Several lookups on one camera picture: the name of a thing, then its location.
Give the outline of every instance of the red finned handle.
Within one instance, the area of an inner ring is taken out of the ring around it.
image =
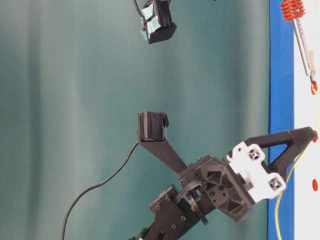
[[[302,0],[283,0],[281,8],[285,21],[301,18],[306,13]]]

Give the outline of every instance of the black 3d-printed part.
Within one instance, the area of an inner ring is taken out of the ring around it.
[[[177,25],[172,22],[171,13],[169,9],[169,0],[148,0],[143,8],[147,8],[153,4],[153,16],[158,17],[158,23],[161,25],[155,32],[150,32],[150,38],[148,39],[149,44],[162,42],[172,38],[174,35]]]
[[[164,136],[163,128],[168,126],[169,120],[165,112],[138,113],[139,144],[178,174],[187,166]]]
[[[311,127],[304,127],[264,136],[251,137],[244,142],[247,146],[257,144],[262,149],[285,144],[286,149],[268,168],[269,172],[279,173],[283,179],[286,179],[288,167],[317,136],[317,132]]]
[[[207,155],[200,158],[179,175],[182,186],[196,180],[207,183],[199,188],[202,195],[197,197],[197,203],[204,214],[219,209],[239,222],[249,215],[255,205],[240,176],[234,173],[227,162],[216,157]]]
[[[130,240],[177,240],[199,222],[185,199],[174,201],[178,191],[170,186],[149,205],[155,215],[153,224]]]

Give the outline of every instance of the teal backdrop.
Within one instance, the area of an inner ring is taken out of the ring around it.
[[[148,45],[130,0],[0,1],[0,239],[58,240],[76,195],[167,112],[186,163],[268,133],[269,1],[173,0],[173,39]],[[178,176],[140,146],[74,208],[66,240],[125,240]],[[183,240],[265,240],[267,203],[237,224],[214,211]]]

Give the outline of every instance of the yellow wire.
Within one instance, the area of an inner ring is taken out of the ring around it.
[[[315,93],[316,97],[317,97],[317,102],[318,102],[318,115],[317,115],[317,120],[315,123],[315,127],[314,130],[316,131],[318,129],[318,126],[320,124],[320,94],[318,91],[316,91],[314,88],[312,89],[312,91]],[[290,168],[289,174],[286,177],[285,181],[286,183],[289,182],[291,175],[296,167],[296,164],[298,163],[299,159],[301,158],[301,156],[305,153],[305,151],[307,150],[308,146],[299,154],[299,156],[297,157],[297,159],[294,161],[292,167]],[[281,236],[281,231],[280,231],[280,224],[279,224],[279,206],[280,206],[280,201],[282,199],[282,195],[283,193],[281,192],[279,197],[276,200],[276,204],[275,204],[275,227],[276,227],[276,234],[278,236],[278,240],[282,240],[282,236]]]

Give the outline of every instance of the red object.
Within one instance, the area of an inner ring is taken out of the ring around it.
[[[306,13],[302,0],[284,0],[281,3],[281,8],[285,21],[301,18]]]
[[[318,84],[316,81],[312,81],[312,84],[311,84],[311,92],[313,95],[316,95],[316,93],[313,91],[313,89],[315,89],[316,92],[318,91]]]
[[[318,191],[318,182],[316,179],[313,179],[312,181],[312,188],[315,192]]]

